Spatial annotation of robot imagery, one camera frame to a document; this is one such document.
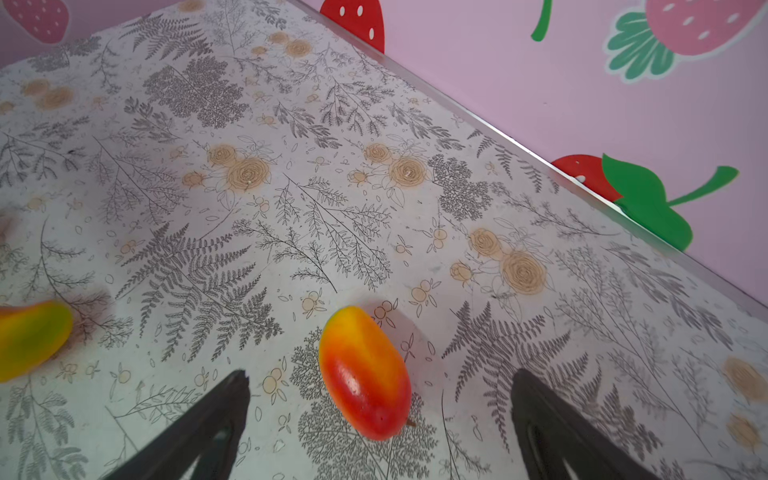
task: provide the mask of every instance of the green stem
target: green stem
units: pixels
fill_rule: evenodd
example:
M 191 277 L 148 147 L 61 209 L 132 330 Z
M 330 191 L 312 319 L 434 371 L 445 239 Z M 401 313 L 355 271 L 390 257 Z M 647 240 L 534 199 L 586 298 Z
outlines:
M 552 0 L 544 0 L 544 5 L 541 7 L 541 17 L 538 18 L 538 25 L 536 29 L 531 33 L 531 38 L 535 41 L 542 41 L 547 35 L 549 29 L 549 18 L 552 16 Z
M 696 190 L 690 192 L 688 195 L 683 195 L 674 200 L 667 202 L 667 206 L 674 207 L 675 205 L 684 204 L 691 200 L 696 200 L 704 195 L 711 194 L 715 190 L 728 185 L 734 178 L 737 177 L 739 171 L 733 167 L 718 167 L 712 178 L 709 179 L 704 185 L 698 187 Z

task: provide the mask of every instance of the metal edge strip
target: metal edge strip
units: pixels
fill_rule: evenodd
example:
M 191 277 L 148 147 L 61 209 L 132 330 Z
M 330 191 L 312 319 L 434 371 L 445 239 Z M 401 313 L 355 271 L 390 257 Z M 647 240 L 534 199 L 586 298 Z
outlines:
M 392 60 L 390 57 L 387 57 L 380 51 L 374 49 L 374 47 L 360 40 L 355 35 L 352 35 L 344 27 L 336 24 L 333 20 L 330 20 L 326 16 L 321 15 L 320 12 L 302 2 L 301 0 L 287 1 L 291 5 L 294 5 L 301 11 L 313 17 L 316 22 L 327 27 L 343 40 L 349 42 L 354 48 L 360 50 L 372 60 L 378 62 L 384 68 L 396 74 L 402 80 L 408 82 L 414 88 L 432 97 L 442 107 L 448 109 L 453 114 L 460 115 L 464 119 L 469 120 L 471 124 L 474 125 L 478 130 L 499 143 L 502 147 L 505 145 L 511 145 L 513 146 L 511 150 L 519 149 L 524 151 L 526 154 L 531 155 L 539 162 L 540 165 L 543 165 L 547 169 L 549 177 L 555 180 L 559 185 L 587 202 L 587 204 L 589 204 L 595 210 L 602 212 L 608 218 L 617 223 L 620 227 L 623 227 L 627 232 L 630 233 L 630 235 L 643 240 L 645 243 L 648 243 L 652 248 L 658 250 L 666 258 L 674 261 L 676 264 L 704 281 L 707 285 L 728 297 L 730 300 L 735 302 L 736 305 L 746 310 L 749 315 L 761 319 L 765 323 L 768 323 L 768 306 L 766 304 L 761 303 L 747 292 L 741 290 L 738 286 L 735 286 L 728 280 L 725 280 L 723 277 L 713 272 L 708 267 L 704 266 L 698 260 L 695 260 L 693 257 L 672 247 L 669 243 L 657 237 L 655 233 L 627 217 L 627 215 L 625 215 L 619 207 L 605 200 L 603 197 L 594 194 L 591 190 L 582 185 L 578 180 L 563 173 L 554 165 L 547 162 L 544 158 L 537 155 L 534 151 L 530 150 L 514 138 L 505 134 L 503 131 L 489 124 L 478 115 L 472 113 L 469 109 L 459 104 L 456 100 L 449 97 L 447 94 L 442 93 L 440 90 L 433 87 L 430 83 L 421 79 L 418 75 L 403 67 L 401 64 Z

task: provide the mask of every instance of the floral patterned tablecloth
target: floral patterned tablecloth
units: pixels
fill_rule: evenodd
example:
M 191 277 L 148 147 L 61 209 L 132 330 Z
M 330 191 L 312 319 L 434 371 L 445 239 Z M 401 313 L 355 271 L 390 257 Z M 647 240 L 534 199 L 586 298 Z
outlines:
M 56 48 L 0 113 L 0 301 L 75 317 L 0 386 L 2 478 L 100 478 L 237 368 L 236 480 L 524 478 L 520 367 L 664 480 L 768 472 L 763 321 L 290 3 Z M 388 442 L 319 374 L 349 304 L 411 376 Z

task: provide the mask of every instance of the red strawberry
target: red strawberry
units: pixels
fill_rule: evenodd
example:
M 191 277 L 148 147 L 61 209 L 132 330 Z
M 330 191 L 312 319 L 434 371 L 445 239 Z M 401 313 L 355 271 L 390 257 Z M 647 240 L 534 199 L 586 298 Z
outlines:
M 552 164 L 609 202 L 615 202 L 621 198 L 621 194 L 608 183 L 603 173 L 603 159 L 600 157 L 568 155 L 558 158 Z
M 61 0 L 3 0 L 8 14 L 43 43 L 59 43 L 69 25 L 69 10 Z
M 645 15 L 658 41 L 680 55 L 725 45 L 760 13 L 766 0 L 647 0 Z
M 325 0 L 320 13 L 384 53 L 384 17 L 379 0 Z

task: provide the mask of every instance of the mango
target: mango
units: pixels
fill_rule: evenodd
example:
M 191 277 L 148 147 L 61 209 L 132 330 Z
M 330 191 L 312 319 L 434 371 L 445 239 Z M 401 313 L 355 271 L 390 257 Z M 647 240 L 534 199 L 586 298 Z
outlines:
M 400 433 L 411 408 L 406 363 L 389 338 L 356 306 L 331 316 L 319 345 L 320 372 L 336 406 L 361 435 Z
M 72 313 L 61 302 L 0 307 L 0 382 L 40 366 L 71 332 Z

